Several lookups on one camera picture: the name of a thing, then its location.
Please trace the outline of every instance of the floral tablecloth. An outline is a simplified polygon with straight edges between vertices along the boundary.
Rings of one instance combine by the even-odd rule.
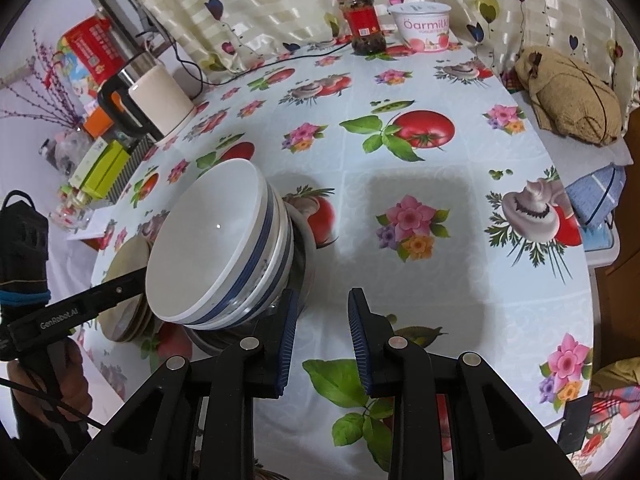
[[[584,251],[529,120],[455,38],[438,54],[389,40],[370,57],[313,43],[206,94],[132,177],[92,277],[102,281],[129,237],[153,241],[178,197],[219,161],[248,158],[264,172],[318,245],[289,386],[255,403],[256,456],[291,479],[385,478],[388,469],[391,407],[359,385],[351,287],[429,351],[478,352],[545,425],[591,376]],[[204,356],[172,324],[126,344],[95,325],[79,338],[123,399],[172,354]],[[443,444],[450,472],[445,434]]]

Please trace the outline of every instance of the heart-patterned curtain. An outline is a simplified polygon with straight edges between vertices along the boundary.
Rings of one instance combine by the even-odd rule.
[[[212,79],[346,31],[334,0],[139,0]],[[375,0],[383,27],[388,4]],[[640,105],[638,49],[607,0],[435,0],[452,7],[451,28],[495,73],[521,47],[547,45],[588,62],[614,86],[625,124]]]

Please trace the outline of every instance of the yellow cloth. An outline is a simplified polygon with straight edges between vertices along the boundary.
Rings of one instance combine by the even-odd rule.
[[[542,54],[538,75],[532,75],[531,56]],[[525,48],[516,72],[529,91],[538,124],[561,136],[605,146],[621,134],[620,103],[586,63],[546,46]]]
[[[591,378],[590,390],[606,392],[635,384],[640,384],[640,357],[624,359],[598,370]]]

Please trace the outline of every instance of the yogurt cup lid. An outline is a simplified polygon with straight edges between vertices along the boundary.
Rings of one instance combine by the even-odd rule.
[[[407,2],[392,5],[387,10],[396,14],[442,14],[449,12],[451,7],[438,2]]]

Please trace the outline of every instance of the electric kettle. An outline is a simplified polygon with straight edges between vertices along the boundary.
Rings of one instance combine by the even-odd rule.
[[[113,101],[120,97],[125,110]],[[148,52],[130,59],[98,91],[98,104],[117,127],[132,137],[162,141],[184,126],[196,108],[167,69]]]

